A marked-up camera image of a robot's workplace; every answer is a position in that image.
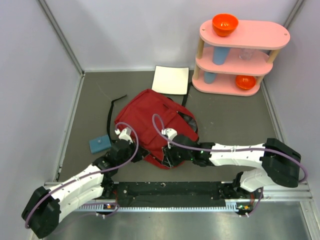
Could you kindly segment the blue snap wallet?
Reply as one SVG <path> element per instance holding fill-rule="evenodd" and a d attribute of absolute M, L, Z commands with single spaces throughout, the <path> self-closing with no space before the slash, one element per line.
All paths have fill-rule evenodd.
<path fill-rule="evenodd" d="M 110 147 L 111 141 L 107 134 L 89 141 L 89 148 L 92 154 L 108 150 Z"/>

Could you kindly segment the red student backpack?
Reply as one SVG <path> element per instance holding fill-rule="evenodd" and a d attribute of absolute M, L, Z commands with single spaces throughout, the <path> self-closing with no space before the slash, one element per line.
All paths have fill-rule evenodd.
<path fill-rule="evenodd" d="M 114 123 L 124 122 L 129 124 L 137 133 L 139 147 L 133 162 L 144 160 L 160 169 L 176 168 L 186 161 L 186 158 L 173 156 L 166 153 L 168 142 L 163 139 L 154 128 L 152 117 L 158 114 L 161 120 L 156 120 L 158 128 L 163 123 L 164 128 L 171 128 L 188 137 L 192 141 L 198 141 L 198 125 L 195 116 L 185 108 L 187 97 L 182 104 L 155 92 L 146 89 L 134 97 L 115 117 Z"/>

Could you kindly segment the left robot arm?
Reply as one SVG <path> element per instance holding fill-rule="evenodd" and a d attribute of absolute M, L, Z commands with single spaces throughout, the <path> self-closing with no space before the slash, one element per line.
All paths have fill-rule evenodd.
<path fill-rule="evenodd" d="M 148 153 L 135 142 L 120 139 L 70 179 L 50 188 L 38 187 L 21 214 L 25 228 L 38 238 L 45 238 L 80 206 L 90 205 L 94 199 L 111 199 L 115 196 L 112 177 L 118 169 L 129 162 L 141 161 Z"/>

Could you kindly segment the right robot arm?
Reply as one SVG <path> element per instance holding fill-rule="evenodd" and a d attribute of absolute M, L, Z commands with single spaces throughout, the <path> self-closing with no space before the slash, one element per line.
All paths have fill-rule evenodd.
<path fill-rule="evenodd" d="M 165 134 L 163 138 L 173 160 L 191 161 L 200 167 L 250 167 L 250 171 L 238 173 L 233 181 L 233 192 L 239 198 L 265 186 L 299 185 L 301 155 L 276 138 L 250 146 L 197 143 L 182 134 Z"/>

